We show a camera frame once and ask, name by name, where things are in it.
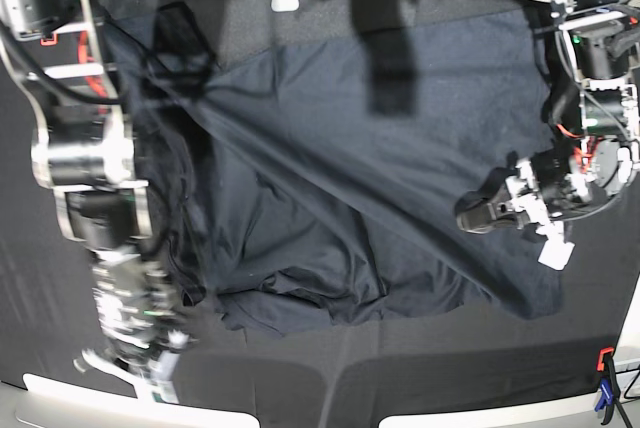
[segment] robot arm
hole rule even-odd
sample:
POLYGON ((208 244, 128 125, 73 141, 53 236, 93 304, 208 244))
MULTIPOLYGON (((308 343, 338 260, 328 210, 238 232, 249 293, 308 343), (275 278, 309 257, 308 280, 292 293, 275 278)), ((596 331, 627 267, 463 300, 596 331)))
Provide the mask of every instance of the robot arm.
POLYGON ((551 0, 565 77, 549 115, 558 141, 553 150, 520 160, 491 199, 460 213, 462 230, 535 224, 548 238, 539 261, 562 269, 573 249, 564 222, 609 208, 633 181, 640 119, 631 69, 638 66, 640 10, 628 1, 551 0))
POLYGON ((36 115, 35 178, 53 191, 64 236, 93 259, 109 348, 102 356, 85 350, 76 367, 118 376, 140 398, 177 403, 171 374, 190 338, 178 289, 142 249, 152 236, 148 183, 135 173, 131 122, 93 6, 93 0, 0 0, 0 57, 36 115), (41 68, 34 60, 40 44, 77 34, 87 40, 90 63, 41 68))

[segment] blue clamp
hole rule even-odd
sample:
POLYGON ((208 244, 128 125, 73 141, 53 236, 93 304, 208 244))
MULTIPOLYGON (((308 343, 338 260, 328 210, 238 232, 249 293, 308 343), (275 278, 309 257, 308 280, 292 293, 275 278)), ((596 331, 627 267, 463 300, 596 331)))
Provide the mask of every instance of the blue clamp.
POLYGON ((602 392, 602 396, 596 405, 596 411, 602 410, 605 406, 613 405, 613 390, 607 379, 600 381, 600 391, 602 392))

